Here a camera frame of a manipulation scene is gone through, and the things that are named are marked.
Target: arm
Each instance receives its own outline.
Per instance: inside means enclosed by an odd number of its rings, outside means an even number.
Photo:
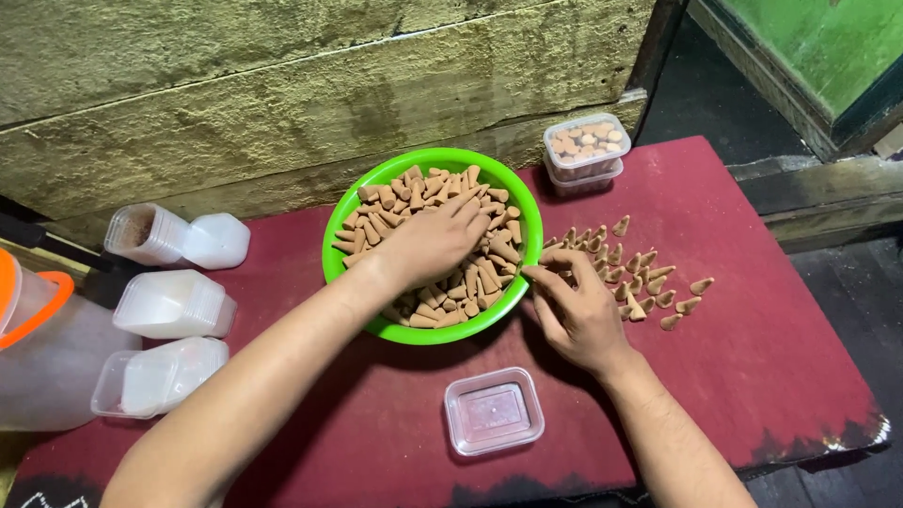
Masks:
[[[218,500],[370,319],[473,249],[489,225],[478,210],[478,203],[450,200],[435,213],[416,214],[266,329],[132,446],[101,506],[202,507]]]
[[[693,422],[642,354],[624,337],[618,304],[583,252],[554,250],[524,267],[534,284],[536,315],[549,343],[595,376],[627,431],[656,505],[669,508],[753,507],[727,461]],[[569,269],[578,287],[556,275]],[[553,306],[560,307],[559,319]]]

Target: white plastic container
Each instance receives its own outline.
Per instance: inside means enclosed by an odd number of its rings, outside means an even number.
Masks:
[[[91,398],[99,416],[149,419],[168,413],[228,361],[228,345],[188,337],[147,351],[112,354]]]
[[[191,223],[182,255],[208,270],[237,267],[247,256],[251,230],[228,213],[201,215]]]
[[[183,218],[162,206],[132,204],[113,215],[104,249],[148,267],[188,267],[182,245],[190,228]]]
[[[113,215],[104,249],[148,267],[233,268],[247,255],[251,230],[228,213],[201,215],[191,224],[151,202]]]
[[[630,151],[630,136],[618,118],[608,113],[551,126],[543,141],[549,174],[558,182],[603,175],[613,178],[614,166]]]
[[[611,180],[624,171],[624,161],[620,159],[616,160],[614,165],[610,168],[609,173],[599,174],[596,176],[587,176],[586,178],[571,180],[569,182],[560,182],[557,178],[555,178],[554,171],[552,170],[553,166],[549,161],[548,154],[545,154],[545,168],[549,173],[549,180],[552,181],[555,195],[559,197],[567,197],[576,194],[597,193],[604,191],[609,187],[609,185],[611,185]]]
[[[463,456],[532,443],[545,430],[533,379],[519,367],[453,382],[445,416],[451,445]]]
[[[107,357],[141,348],[112,313],[72,293],[61,272],[32,273],[0,249],[0,431],[67,430],[91,421]]]
[[[113,325],[151,339],[221,338],[236,308],[222,285],[196,270],[144,273],[126,286]]]

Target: red table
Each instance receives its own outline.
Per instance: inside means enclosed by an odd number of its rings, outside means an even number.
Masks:
[[[626,327],[731,464],[789,462],[880,439],[886,420],[869,388],[707,142],[643,146],[624,165],[608,192],[571,201],[551,197],[539,168],[519,174],[537,195],[547,238],[572,225],[610,226],[629,213],[625,259],[658,249],[657,266],[678,266],[666,289],[677,289],[680,299],[690,297],[691,282],[715,277],[673,332],[658,327],[671,310]],[[250,221],[247,261],[211,274],[238,302],[226,340],[233,353],[322,287],[320,241],[329,214],[321,207]],[[227,506],[481,505],[633,485],[636,472],[610,403],[545,343],[529,307],[442,346],[361,335],[238,480]],[[444,423],[445,387],[512,365],[535,380],[545,434],[494,456],[457,456]],[[44,492],[59,493],[56,504],[70,502],[63,497],[72,493],[96,503],[147,425],[97,419],[47,439],[23,462],[11,502]]]

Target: hand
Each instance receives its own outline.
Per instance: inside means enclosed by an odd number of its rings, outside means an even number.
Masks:
[[[633,353],[611,291],[579,250],[552,250],[539,262],[549,269],[531,266],[522,270],[534,281],[533,305],[546,340],[569,362],[596,377],[611,374]],[[560,270],[571,270],[576,290],[558,276]],[[561,319],[553,306],[561,310]]]
[[[379,242],[374,254],[384,257],[406,289],[444,277],[477,246],[489,226],[479,204],[453,198],[432,212],[422,211]]]

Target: green plastic bowl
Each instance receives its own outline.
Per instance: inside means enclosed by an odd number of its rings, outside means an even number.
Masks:
[[[412,165],[419,165],[422,171],[431,167],[447,169],[452,173],[461,173],[469,165],[478,165],[480,168],[478,181],[489,183],[495,188],[508,190],[507,205],[514,205],[521,211],[520,228],[523,242],[520,252],[522,265],[534,265],[539,261],[540,252],[543,249],[543,222],[539,217],[539,208],[533,194],[526,188],[520,178],[513,171],[505,167],[499,161],[485,155],[461,150],[459,148],[425,148],[399,155],[385,161],[383,164],[370,170],[360,177],[354,185],[342,196],[335,210],[332,211],[330,221],[326,224],[326,232],[323,235],[323,276],[329,283],[345,271],[345,265],[341,259],[345,254],[332,247],[336,241],[335,232],[341,229],[341,224],[356,208],[360,206],[357,189],[361,185],[374,183],[389,184],[393,178]],[[432,345],[450,343],[470,337],[475,333],[488,328],[493,323],[507,314],[526,292],[528,283],[524,276],[517,272],[514,280],[505,290],[495,305],[480,312],[476,317],[464,323],[427,330],[421,328],[409,328],[396,325],[382,315],[378,315],[367,325],[367,330],[372,334],[389,341],[412,345]]]

